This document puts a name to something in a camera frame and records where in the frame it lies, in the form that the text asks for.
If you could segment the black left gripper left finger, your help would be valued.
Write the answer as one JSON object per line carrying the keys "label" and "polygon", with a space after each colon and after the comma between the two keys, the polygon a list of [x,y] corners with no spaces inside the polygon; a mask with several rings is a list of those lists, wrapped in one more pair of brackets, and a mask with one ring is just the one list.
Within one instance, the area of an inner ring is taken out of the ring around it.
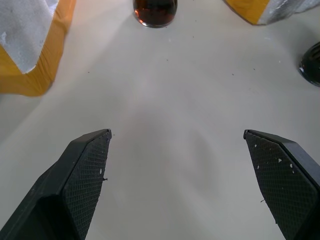
{"label": "black left gripper left finger", "polygon": [[0,240],[85,240],[101,194],[112,132],[71,141],[0,230]]}

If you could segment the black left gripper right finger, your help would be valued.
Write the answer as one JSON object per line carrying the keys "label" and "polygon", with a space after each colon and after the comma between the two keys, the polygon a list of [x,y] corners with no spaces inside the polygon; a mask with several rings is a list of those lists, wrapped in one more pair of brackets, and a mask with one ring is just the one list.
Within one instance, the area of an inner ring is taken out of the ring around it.
{"label": "black left gripper right finger", "polygon": [[296,142],[247,129],[260,192],[286,240],[320,240],[320,165]]}

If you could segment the glass bottle with dark liquid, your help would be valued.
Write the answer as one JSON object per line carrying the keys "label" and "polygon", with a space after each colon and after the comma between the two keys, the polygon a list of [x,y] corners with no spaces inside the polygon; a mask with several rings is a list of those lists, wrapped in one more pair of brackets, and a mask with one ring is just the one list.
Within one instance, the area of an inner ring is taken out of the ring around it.
{"label": "glass bottle with dark liquid", "polygon": [[132,0],[132,3],[137,21],[150,28],[169,25],[178,8],[178,0]]}

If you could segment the black round object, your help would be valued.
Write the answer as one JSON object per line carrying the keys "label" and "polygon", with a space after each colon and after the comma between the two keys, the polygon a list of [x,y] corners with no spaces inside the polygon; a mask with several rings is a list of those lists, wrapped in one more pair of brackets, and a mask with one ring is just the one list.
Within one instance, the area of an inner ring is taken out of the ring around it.
{"label": "black round object", "polygon": [[320,88],[320,41],[303,55],[299,71],[306,81]]}

